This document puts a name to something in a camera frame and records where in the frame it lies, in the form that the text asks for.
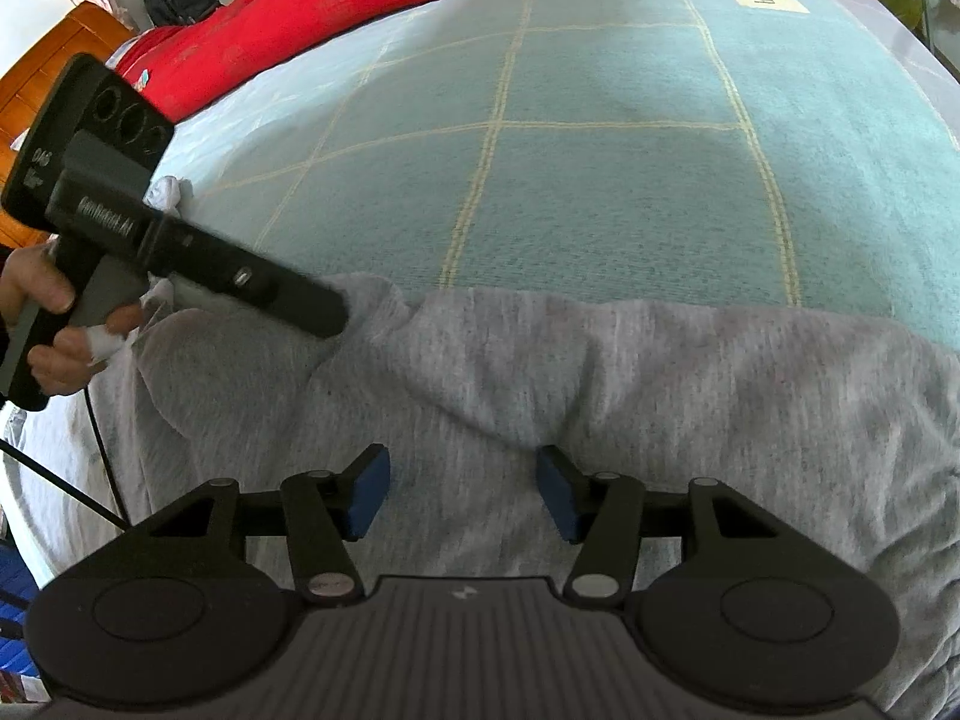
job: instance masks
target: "wooden headboard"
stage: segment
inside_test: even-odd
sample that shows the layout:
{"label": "wooden headboard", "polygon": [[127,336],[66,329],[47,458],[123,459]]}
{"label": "wooden headboard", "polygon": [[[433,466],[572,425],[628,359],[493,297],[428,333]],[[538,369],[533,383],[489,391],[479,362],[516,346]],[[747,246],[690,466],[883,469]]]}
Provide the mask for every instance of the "wooden headboard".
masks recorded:
{"label": "wooden headboard", "polygon": [[[11,143],[30,128],[56,76],[71,56],[91,53],[106,61],[133,37],[131,30],[92,2],[70,11],[0,79],[0,191],[13,167]],[[30,247],[47,234],[0,211],[0,245]]]}

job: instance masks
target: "handheld device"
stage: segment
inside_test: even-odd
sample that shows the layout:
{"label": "handheld device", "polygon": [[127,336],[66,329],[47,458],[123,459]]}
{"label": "handheld device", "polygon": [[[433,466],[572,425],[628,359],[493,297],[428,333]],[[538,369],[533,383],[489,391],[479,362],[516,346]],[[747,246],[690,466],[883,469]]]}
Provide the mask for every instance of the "handheld device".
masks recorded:
{"label": "handheld device", "polygon": [[[35,598],[24,631],[54,699],[37,717],[885,717],[857,692],[899,620],[866,576],[716,479],[654,493],[544,447],[536,481],[583,543],[560,590],[382,576],[367,594],[343,541],[387,495],[380,445],[272,493],[201,485]],[[247,536],[286,536],[294,589],[244,561]],[[632,591],[659,536],[683,561]]]}
{"label": "handheld device", "polygon": [[28,302],[0,365],[0,392],[26,410],[48,398],[27,353],[49,346],[67,324],[103,324],[149,288],[148,273],[179,274],[238,298],[318,338],[347,323],[342,295],[142,199],[174,125],[95,57],[61,71],[13,165],[0,204],[33,228],[58,233],[54,265],[78,299],[67,314]]}

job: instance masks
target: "camera lens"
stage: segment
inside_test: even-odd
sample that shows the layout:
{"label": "camera lens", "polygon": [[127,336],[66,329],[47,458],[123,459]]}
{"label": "camera lens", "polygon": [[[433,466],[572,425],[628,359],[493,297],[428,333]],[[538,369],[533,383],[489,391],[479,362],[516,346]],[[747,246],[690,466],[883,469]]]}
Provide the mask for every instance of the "camera lens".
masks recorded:
{"label": "camera lens", "polygon": [[131,105],[120,116],[120,124],[117,125],[120,140],[124,143],[133,143],[140,137],[146,125],[147,112],[140,105]]}
{"label": "camera lens", "polygon": [[143,136],[143,153],[155,154],[163,148],[163,142],[167,139],[167,133],[163,127],[151,127],[147,134]]}
{"label": "camera lens", "polygon": [[93,105],[93,118],[98,122],[112,119],[120,108],[120,90],[115,86],[104,89]]}

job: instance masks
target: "green object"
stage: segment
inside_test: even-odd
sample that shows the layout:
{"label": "green object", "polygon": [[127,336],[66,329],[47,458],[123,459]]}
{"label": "green object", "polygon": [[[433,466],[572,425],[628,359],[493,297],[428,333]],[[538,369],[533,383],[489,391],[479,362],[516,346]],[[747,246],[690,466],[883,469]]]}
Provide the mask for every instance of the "green object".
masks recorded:
{"label": "green object", "polygon": [[923,18],[923,0],[880,0],[911,32],[920,26]]}

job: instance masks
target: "device handle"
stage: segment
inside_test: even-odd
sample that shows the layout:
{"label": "device handle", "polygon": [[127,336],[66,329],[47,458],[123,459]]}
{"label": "device handle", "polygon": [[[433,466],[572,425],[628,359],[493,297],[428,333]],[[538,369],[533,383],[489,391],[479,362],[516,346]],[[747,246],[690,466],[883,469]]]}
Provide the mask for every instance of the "device handle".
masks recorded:
{"label": "device handle", "polygon": [[28,412],[46,408],[49,397],[32,375],[27,355],[34,346],[51,346],[68,324],[102,324],[116,308],[137,300],[149,287],[146,274],[83,239],[62,235],[50,250],[54,266],[70,281],[79,296],[72,311],[52,314],[28,300],[10,336],[10,345],[0,365],[0,392]]}

